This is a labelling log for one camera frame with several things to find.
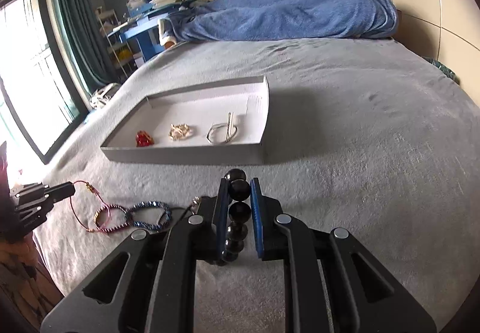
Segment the red bead ornament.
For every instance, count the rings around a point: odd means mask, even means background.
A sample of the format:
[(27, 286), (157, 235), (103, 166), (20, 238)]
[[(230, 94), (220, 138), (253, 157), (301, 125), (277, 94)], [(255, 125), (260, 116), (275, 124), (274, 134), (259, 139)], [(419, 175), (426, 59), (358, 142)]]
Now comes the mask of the red bead ornament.
[(155, 140), (146, 131), (138, 131), (136, 135), (137, 147), (148, 147), (154, 145)]

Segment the teal curtain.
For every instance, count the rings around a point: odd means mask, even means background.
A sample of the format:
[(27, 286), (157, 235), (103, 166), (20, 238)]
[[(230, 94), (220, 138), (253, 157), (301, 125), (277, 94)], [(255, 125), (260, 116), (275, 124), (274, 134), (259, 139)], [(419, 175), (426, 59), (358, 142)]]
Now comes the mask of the teal curtain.
[(90, 0), (53, 2), (68, 57), (74, 63), (85, 90), (91, 94), (108, 84), (117, 83), (119, 77), (103, 44)]

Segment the blue bookshelf desk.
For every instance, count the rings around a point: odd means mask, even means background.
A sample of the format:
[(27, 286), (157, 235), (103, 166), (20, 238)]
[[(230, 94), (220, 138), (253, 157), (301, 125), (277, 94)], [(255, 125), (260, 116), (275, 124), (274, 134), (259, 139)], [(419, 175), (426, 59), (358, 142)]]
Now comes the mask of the blue bookshelf desk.
[(134, 40), (146, 62), (164, 51), (160, 37), (154, 35), (158, 21), (171, 12), (187, 8), (194, 0), (134, 0), (135, 7), (128, 5), (126, 22), (112, 29), (111, 34), (121, 42)]

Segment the white rolling shelf cart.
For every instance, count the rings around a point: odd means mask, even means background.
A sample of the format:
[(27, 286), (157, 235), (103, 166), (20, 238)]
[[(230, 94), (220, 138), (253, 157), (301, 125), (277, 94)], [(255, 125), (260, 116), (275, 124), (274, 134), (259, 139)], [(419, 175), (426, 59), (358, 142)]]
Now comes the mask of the white rolling shelf cart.
[(94, 12), (113, 67), (120, 80), (126, 81), (134, 72), (136, 64), (130, 45), (122, 39), (121, 30), (125, 23), (120, 22), (114, 10), (106, 10), (100, 6), (96, 7)]

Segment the grey cardboard tray box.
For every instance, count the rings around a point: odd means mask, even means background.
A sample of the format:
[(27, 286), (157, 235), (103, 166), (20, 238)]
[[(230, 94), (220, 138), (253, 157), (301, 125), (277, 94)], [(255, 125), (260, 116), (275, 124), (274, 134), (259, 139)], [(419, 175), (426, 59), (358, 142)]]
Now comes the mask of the grey cardboard tray box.
[[(100, 145), (113, 162), (168, 165), (258, 165), (264, 162), (269, 115), (269, 82), (250, 76), (191, 85), (145, 96)], [(214, 123), (233, 112), (237, 136), (212, 145), (206, 136)], [(154, 145), (137, 147), (138, 131)]]

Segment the patterned brown pants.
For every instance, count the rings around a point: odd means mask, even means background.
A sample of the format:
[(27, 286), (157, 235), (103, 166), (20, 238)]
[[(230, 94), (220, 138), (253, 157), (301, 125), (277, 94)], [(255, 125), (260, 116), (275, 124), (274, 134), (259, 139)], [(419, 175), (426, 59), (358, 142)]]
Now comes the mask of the patterned brown pants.
[(1, 242), (1, 331), (38, 332), (64, 298), (41, 260), (32, 234)]

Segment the blue blanket bundle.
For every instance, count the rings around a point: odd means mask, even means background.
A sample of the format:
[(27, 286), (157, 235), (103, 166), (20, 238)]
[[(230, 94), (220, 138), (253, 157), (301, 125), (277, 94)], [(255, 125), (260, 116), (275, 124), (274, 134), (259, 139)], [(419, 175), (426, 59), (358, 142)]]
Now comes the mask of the blue blanket bundle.
[(395, 34), (391, 0), (213, 0), (159, 20), (160, 43), (379, 39)]

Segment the window with black frame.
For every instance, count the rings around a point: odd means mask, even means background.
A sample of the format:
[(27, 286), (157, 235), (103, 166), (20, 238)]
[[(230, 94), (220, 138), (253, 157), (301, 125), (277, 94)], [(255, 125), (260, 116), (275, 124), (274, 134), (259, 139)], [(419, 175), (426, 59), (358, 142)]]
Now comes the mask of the window with black frame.
[(44, 164), (88, 114), (61, 56), (47, 0), (1, 1), (1, 95)]

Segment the grey bed cover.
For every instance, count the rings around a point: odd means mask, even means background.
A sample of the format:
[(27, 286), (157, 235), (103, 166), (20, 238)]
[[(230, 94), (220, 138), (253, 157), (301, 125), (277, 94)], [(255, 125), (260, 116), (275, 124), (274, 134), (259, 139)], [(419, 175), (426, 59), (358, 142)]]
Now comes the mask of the grey bed cover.
[(186, 206), (226, 167), (109, 161), (100, 146), (145, 95), (265, 76), (262, 191), (321, 231), (345, 227), (449, 326), (479, 278), (479, 108), (392, 40), (186, 43), (126, 81), (49, 164), (48, 184), (85, 180), (117, 204)]

